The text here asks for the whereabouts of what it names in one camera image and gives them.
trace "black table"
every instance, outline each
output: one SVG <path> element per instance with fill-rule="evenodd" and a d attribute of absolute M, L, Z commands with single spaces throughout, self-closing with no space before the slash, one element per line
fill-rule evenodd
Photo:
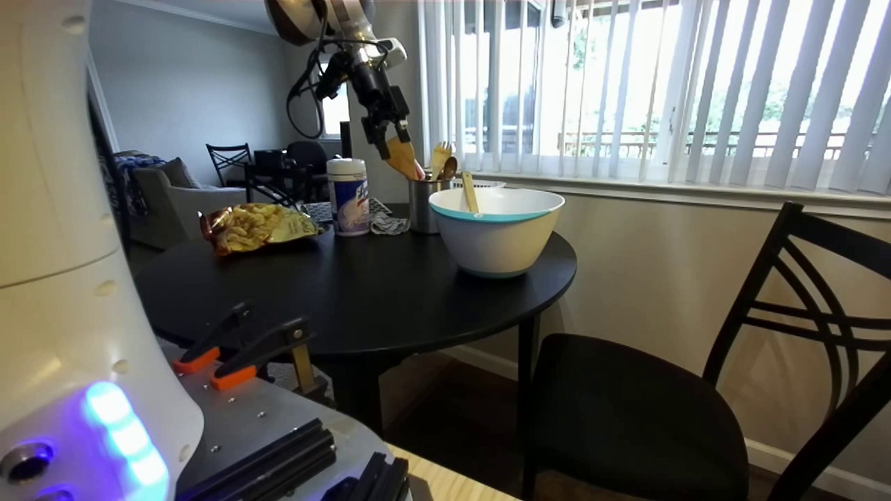
<path fill-rule="evenodd" d="M 461 344 L 517 325 L 517 404 L 531 372 L 539 312 L 576 276 L 573 247 L 555 234 L 517 277 L 457 269 L 441 237 L 357 237 L 332 230 L 218 259 L 208 242 L 161 252 L 136 273 L 159 336 L 193 344 L 237 301 L 251 302 L 246 330 L 310 320 L 311 361 L 333 380 L 338 405 L 378 428 L 378 375 L 417 350 Z M 251 340 L 223 340 L 240 350 Z"/>

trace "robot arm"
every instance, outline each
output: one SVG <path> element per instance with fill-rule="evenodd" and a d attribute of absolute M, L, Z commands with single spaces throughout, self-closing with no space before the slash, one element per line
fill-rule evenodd
<path fill-rule="evenodd" d="M 367 108 L 367 116 L 363 116 L 364 137 L 381 158 L 389 158 L 389 121 L 397 138 L 410 142 L 410 105 L 400 89 L 388 81 L 388 70 L 404 62 L 404 48 L 397 39 L 372 35 L 364 0 L 268 0 L 268 10 L 280 39 L 293 45 L 324 39 L 333 48 L 311 91 L 315 101 L 333 96 L 340 82 L 350 81 Z"/>

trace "floor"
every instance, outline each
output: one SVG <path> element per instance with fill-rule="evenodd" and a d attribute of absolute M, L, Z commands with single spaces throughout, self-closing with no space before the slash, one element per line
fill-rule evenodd
<path fill-rule="evenodd" d="M 413 355 L 381 375 L 385 439 L 429 455 L 450 471 L 521 493 L 521 454 L 516 442 L 516 383 L 443 354 Z M 750 501 L 766 501 L 770 472 L 752 471 Z M 567 476 L 542 472 L 539 501 L 627 501 Z M 808 493 L 804 501 L 841 501 Z"/>

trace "window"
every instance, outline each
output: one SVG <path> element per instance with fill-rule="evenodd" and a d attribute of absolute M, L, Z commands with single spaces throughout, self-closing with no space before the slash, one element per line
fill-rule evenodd
<path fill-rule="evenodd" d="M 424 20 L 432 138 L 475 172 L 889 195 L 889 0 L 441 0 Z"/>

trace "cup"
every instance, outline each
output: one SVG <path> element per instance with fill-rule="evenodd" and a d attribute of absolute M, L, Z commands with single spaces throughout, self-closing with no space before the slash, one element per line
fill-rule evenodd
<path fill-rule="evenodd" d="M 410 181 L 410 229 L 415 234 L 441 234 L 438 213 L 429 205 L 429 195 L 438 188 L 438 181 Z"/>
<path fill-rule="evenodd" d="M 328 192 L 338 237 L 363 237 L 371 229 L 364 158 L 328 158 Z"/>

